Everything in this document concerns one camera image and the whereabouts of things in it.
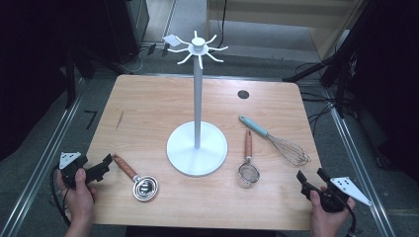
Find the wire whisk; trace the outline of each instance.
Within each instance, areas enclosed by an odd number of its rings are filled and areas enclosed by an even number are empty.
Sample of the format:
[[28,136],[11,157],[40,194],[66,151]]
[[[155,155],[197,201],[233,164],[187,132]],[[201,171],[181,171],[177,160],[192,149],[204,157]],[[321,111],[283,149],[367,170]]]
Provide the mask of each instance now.
[[311,161],[308,154],[299,145],[269,134],[267,130],[265,130],[263,127],[248,117],[240,116],[239,118],[248,127],[252,128],[260,135],[270,139],[272,143],[274,143],[274,145],[280,150],[281,154],[283,154],[284,157],[294,165],[302,166]]

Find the whisk handle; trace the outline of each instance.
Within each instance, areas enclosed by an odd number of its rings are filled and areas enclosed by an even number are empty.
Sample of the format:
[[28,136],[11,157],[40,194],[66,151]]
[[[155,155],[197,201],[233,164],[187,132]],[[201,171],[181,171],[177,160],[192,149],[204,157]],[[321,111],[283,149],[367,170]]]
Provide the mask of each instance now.
[[240,116],[239,118],[244,124],[246,124],[248,127],[252,128],[254,131],[258,132],[262,136],[267,136],[268,135],[268,131],[265,130],[262,126],[258,125],[252,119],[250,119],[248,117],[245,117],[245,116]]

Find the person's left hand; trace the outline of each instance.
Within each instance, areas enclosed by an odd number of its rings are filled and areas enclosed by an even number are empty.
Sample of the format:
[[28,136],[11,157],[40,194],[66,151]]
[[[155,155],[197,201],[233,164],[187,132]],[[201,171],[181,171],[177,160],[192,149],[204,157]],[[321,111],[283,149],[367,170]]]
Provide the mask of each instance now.
[[61,196],[71,213],[71,225],[66,236],[88,236],[94,219],[96,190],[86,186],[84,169],[79,169],[76,173],[75,190],[65,186],[59,170],[56,174],[56,183],[61,190]]

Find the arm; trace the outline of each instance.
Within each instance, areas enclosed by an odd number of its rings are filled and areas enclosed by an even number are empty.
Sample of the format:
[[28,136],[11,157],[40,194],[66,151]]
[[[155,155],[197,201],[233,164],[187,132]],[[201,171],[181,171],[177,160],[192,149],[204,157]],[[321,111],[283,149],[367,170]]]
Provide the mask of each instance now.
[[94,219],[94,196],[96,191],[85,185],[86,172],[84,169],[77,171],[75,181],[76,189],[68,189],[62,181],[61,172],[57,171],[56,183],[65,198],[65,203],[71,213],[71,225],[65,234],[66,237],[89,236]]
[[[320,196],[316,191],[310,192],[311,199],[311,236],[313,237],[332,237],[336,236],[340,227],[345,223],[348,218],[349,211],[344,209],[343,211],[336,213],[329,213],[323,210],[320,203]],[[348,205],[351,209],[354,209],[356,203],[349,197]]]

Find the wooden furniture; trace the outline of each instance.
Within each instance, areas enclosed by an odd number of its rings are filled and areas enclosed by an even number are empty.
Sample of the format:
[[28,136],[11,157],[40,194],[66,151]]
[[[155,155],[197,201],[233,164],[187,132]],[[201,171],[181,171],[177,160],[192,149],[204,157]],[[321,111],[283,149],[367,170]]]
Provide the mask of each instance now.
[[[359,15],[363,0],[228,0],[225,21],[308,27],[321,59]],[[224,0],[207,0],[207,23],[222,20]]]
[[[87,153],[97,164],[109,153],[123,157],[139,176],[152,176],[159,191],[149,202],[132,195],[133,181],[113,162],[98,190],[96,223],[172,227],[307,230],[310,202],[300,193],[299,169],[322,182],[317,151],[296,84],[204,79],[203,121],[216,125],[228,143],[226,160],[212,174],[192,178],[169,162],[172,131],[194,119],[193,79],[129,76],[117,79]],[[237,93],[245,90],[248,99]],[[272,134],[303,147],[311,162],[295,167],[269,141],[253,134],[253,164],[261,178],[251,189],[238,183],[245,161],[245,115]]]

